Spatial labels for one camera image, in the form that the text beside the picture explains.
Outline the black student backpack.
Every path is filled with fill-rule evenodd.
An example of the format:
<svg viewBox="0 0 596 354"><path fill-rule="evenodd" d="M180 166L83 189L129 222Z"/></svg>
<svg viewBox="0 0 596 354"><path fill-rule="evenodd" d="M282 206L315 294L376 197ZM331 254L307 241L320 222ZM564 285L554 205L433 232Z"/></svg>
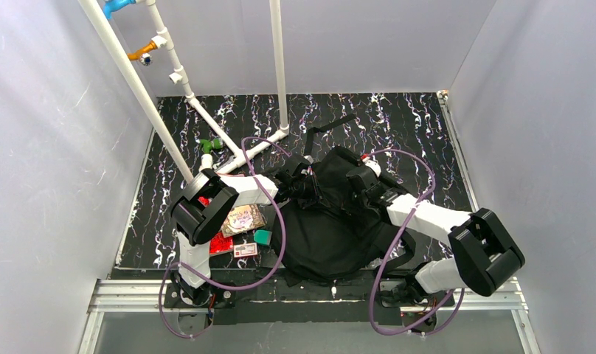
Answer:
<svg viewBox="0 0 596 354"><path fill-rule="evenodd" d="M310 128L302 156L311 154L316 133L327 132L355 118L348 114L322 127ZM341 280L384 256L398 229L352 199L353 190L346 174L362 165L359 154L343 146L333 147L310 168L318 199L289 199L281 206L288 227L282 264L290 275L314 282ZM387 184L408 192L389 173L381 176ZM274 220L271 247L277 253L280 245L280 223Z"/></svg>

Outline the teal eraser block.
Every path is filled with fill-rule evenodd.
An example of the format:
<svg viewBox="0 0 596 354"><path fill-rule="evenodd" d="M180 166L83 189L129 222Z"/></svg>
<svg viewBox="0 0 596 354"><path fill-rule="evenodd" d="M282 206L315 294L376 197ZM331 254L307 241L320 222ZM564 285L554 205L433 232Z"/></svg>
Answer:
<svg viewBox="0 0 596 354"><path fill-rule="evenodd" d="M268 230L258 229L254 232L254 242L259 245L269 246L271 243L271 232Z"/></svg>

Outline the white red card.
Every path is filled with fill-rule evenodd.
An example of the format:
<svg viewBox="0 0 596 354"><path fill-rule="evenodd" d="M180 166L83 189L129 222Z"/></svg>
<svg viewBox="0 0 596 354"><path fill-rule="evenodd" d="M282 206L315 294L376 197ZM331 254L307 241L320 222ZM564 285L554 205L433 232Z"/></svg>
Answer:
<svg viewBox="0 0 596 354"><path fill-rule="evenodd" d="M236 245L233 248L233 254L236 258L253 257L258 255L258 248L256 243L244 243Z"/></svg>

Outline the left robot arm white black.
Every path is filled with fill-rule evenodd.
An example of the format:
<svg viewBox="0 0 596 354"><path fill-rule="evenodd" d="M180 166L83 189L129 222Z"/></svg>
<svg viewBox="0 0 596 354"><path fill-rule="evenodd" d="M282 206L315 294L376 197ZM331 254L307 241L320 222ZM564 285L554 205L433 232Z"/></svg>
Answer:
<svg viewBox="0 0 596 354"><path fill-rule="evenodd" d="M290 155L271 173L248 176L220 176L212 169L201 170L171 206L176 225L179 261L170 264L165 277L178 292L196 302L213 286L223 291L246 291L269 280L281 266L287 245L288 227L281 206L298 192L313 164L310 157ZM261 280L249 285L226 285L211 278L210 242L220 232L229 213L242 206L270 205L280 223L281 245L277 260Z"/></svg>

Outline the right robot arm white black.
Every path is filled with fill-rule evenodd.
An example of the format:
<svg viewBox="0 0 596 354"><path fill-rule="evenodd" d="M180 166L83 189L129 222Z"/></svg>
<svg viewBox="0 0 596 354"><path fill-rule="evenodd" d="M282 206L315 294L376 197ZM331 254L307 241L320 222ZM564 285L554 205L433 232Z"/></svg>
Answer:
<svg viewBox="0 0 596 354"><path fill-rule="evenodd" d="M419 302L431 294L469 288L491 296L525 264L525 256L497 214L481 208L464 212L419 201L387 184L374 168L364 164L346 175L353 194L382 221L411 229L449 247L447 259L421 263L386 294Z"/></svg>

